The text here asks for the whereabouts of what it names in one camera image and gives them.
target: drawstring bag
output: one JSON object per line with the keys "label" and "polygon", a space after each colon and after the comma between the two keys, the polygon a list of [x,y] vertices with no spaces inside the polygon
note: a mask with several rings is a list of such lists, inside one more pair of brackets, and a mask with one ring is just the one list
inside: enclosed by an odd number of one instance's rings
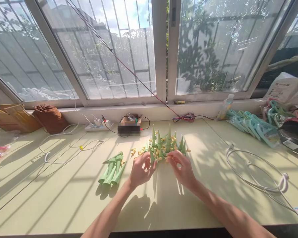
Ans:
{"label": "drawstring bag", "polygon": [[41,104],[34,108],[32,115],[52,135],[61,133],[69,125],[64,116],[54,106]]}

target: screwdriver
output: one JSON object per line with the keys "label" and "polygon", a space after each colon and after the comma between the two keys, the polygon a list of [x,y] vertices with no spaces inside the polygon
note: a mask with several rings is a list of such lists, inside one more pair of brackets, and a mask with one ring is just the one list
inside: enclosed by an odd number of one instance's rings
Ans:
{"label": "screwdriver", "polygon": [[185,104],[185,101],[173,101],[173,103],[174,104]]}

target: blurred box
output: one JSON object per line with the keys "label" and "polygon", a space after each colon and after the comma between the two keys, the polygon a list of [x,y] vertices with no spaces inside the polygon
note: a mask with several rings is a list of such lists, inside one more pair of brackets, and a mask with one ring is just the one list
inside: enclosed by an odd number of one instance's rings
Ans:
{"label": "blurred box", "polygon": [[118,125],[119,136],[140,136],[140,124],[142,115],[138,116],[137,114],[134,114],[134,116],[137,118],[137,122],[129,121],[127,116],[122,119],[121,123]]}
{"label": "blurred box", "polygon": [[25,109],[23,104],[0,105],[0,128],[5,131],[19,130],[30,133],[42,125]]}

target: power strip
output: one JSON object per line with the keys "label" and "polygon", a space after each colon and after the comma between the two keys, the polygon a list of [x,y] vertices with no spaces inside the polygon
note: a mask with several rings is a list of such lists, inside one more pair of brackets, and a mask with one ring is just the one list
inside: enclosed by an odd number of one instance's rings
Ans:
{"label": "power strip", "polygon": [[[110,123],[109,121],[106,121],[106,126],[111,129],[113,127],[113,123]],[[89,124],[85,127],[85,131],[105,131],[105,130],[108,130],[107,127],[105,127],[104,125],[100,125],[100,126],[97,126],[96,124]]]}

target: window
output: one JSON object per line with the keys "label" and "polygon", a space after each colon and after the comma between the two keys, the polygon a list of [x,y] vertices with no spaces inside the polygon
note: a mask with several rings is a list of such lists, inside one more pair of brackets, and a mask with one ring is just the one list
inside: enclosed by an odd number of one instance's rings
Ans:
{"label": "window", "polygon": [[0,1],[0,79],[20,101],[74,98],[74,89],[24,1]]}
{"label": "window", "polygon": [[78,11],[113,53],[157,94],[151,0],[56,0],[48,1],[42,10],[87,99],[152,95],[101,43]]}
{"label": "window", "polygon": [[[169,28],[168,98],[222,100],[230,92],[246,98],[253,69],[268,50],[289,1],[182,0],[179,6],[174,2],[178,12],[170,18],[171,25],[172,18],[179,18],[179,24]],[[176,36],[178,43],[171,48]],[[177,61],[170,64],[170,50],[175,48]]]}
{"label": "window", "polygon": [[249,99],[281,71],[298,0],[0,0],[0,104]]}
{"label": "window", "polygon": [[298,14],[266,68],[253,97],[264,96],[271,83],[281,72],[298,77]]}

